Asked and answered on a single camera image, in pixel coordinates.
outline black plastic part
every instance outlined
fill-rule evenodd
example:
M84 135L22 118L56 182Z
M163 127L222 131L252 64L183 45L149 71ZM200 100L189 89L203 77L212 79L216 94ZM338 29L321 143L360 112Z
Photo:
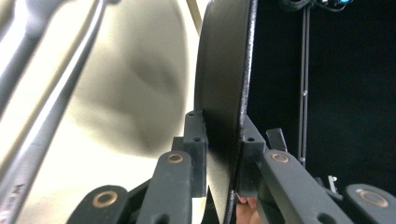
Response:
M188 153L162 154L136 223L191 223L191 169Z
M145 200L146 192L149 188L150 180L144 182L138 187L128 192L129 205L131 206L131 215L129 217L129 224L135 224L139 217L140 207Z
M364 214L364 221L391 224L396 221L396 198L382 189L356 184L346 188L348 200Z
M228 223L233 210L256 8L257 0L210 1L201 32L194 109L204 113L207 180L220 223Z
M286 223L352 223L290 154L267 150L258 165Z
M262 157L266 149L265 140L254 126L248 116L245 119L245 130L243 136L243 154L241 157L237 193L244 198L257 197L257 185L254 181L261 179L260 172L256 166L257 157Z
M111 202L111 198L115 198L115 202L107 205L106 202ZM67 220L67 223L127 223L131 213L128 201L128 191L126 189L119 186L102 186L85 196Z
M207 137L202 111L186 114L184 123L184 150L192 159L192 197L206 197Z
M285 219L280 214L279 209L262 200L258 200L257 210L259 212L260 220L262 223L278 224L285 223Z
M286 146L286 141L285 137L283 136L282 129L270 129L265 132L265 134L268 137L271 149L288 152L288 147Z

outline metal bar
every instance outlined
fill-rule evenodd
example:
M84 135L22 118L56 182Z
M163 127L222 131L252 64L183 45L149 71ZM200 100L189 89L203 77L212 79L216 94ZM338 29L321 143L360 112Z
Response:
M12 148L0 168L0 222L14 223L49 148L88 58L105 11L106 1L96 0L84 22L62 75L21 145ZM13 192L18 188L18 195Z
M0 118L9 97L43 35L50 17L64 0L17 0L14 16L0 41Z
M299 145L298 160L305 167L306 160L306 129L308 118L308 73L309 73L309 24L310 6L303 12L303 37L302 37L302 62L300 82L300 119L299 119Z

